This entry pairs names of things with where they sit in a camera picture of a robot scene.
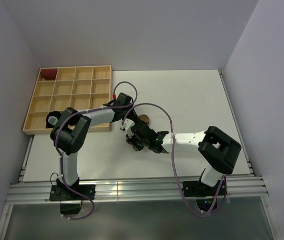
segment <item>wooden tray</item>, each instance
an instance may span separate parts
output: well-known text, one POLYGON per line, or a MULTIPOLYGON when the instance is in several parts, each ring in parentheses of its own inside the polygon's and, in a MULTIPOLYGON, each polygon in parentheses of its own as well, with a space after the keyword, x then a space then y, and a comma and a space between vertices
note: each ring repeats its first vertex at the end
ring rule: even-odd
MULTIPOLYGON (((41 68, 36 81, 23 131, 28 135, 49 134, 46 116, 67 107, 76 110, 94 109, 111 99, 111 66, 78 66, 41 68), (55 80, 45 80, 45 69, 57 69, 55 80)), ((90 132, 111 130, 110 123, 90 128, 90 132)))

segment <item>white table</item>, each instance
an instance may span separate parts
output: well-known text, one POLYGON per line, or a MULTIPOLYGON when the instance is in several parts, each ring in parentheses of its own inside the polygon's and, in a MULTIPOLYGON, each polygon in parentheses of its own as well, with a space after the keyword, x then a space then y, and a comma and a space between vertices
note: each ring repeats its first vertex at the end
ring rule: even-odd
MULTIPOLYGON (((217 126, 240 142, 217 70, 114 71, 113 87, 121 81, 136 86, 139 94, 137 103, 155 103, 166 109, 172 117, 175 133, 195 133, 217 126)), ((134 91, 127 84, 120 86, 118 91, 134 96, 134 91)), ((155 131, 169 131, 169 121, 159 109, 140 106, 136 112, 138 115, 147 114, 151 120, 150 127, 155 131)), ((200 153, 185 152, 175 154, 175 163, 181 177, 199 176, 206 165, 200 153)), ((77 168, 82 180, 173 176, 170 155, 155 154, 147 148, 135 152, 125 142, 119 122, 112 124, 111 132, 87 135, 78 153, 77 168)), ((48 134, 35 135, 24 181, 48 181, 52 172, 59 172, 53 141, 48 134)), ((242 150, 233 174, 249 173, 242 150)))

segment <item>black wire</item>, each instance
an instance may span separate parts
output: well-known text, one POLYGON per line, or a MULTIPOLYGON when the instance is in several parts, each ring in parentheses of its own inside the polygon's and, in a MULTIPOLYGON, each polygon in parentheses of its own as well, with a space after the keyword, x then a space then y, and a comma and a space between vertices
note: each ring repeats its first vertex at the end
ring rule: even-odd
POLYGON ((52 183, 52 176, 53 176, 54 174, 56 174, 56 175, 57 175, 57 177, 58 177, 58 173, 56 173, 56 172, 53 172, 53 173, 51 174, 50 182, 51 182, 51 185, 52 185, 52 186, 53 186, 53 183, 52 183))

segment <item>dark red object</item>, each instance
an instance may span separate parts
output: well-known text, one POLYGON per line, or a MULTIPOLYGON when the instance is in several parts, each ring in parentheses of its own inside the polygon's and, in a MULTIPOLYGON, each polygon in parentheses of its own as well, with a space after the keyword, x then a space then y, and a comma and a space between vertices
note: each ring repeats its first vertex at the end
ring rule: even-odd
POLYGON ((45 80, 55 80, 57 75, 57 68, 55 69, 44 69, 41 72, 41 76, 45 80))

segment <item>wall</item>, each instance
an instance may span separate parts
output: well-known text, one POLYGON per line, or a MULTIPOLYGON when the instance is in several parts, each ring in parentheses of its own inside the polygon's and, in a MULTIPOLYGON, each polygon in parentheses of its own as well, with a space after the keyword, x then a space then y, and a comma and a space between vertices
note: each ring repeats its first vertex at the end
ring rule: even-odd
POLYGON ((284 235, 284 0, 260 0, 224 78, 255 172, 284 235))
POLYGON ((2 0, 43 67, 224 69, 257 0, 2 0))
POLYGON ((0 2, 0 216, 19 177, 28 137, 22 132, 39 65, 0 2))

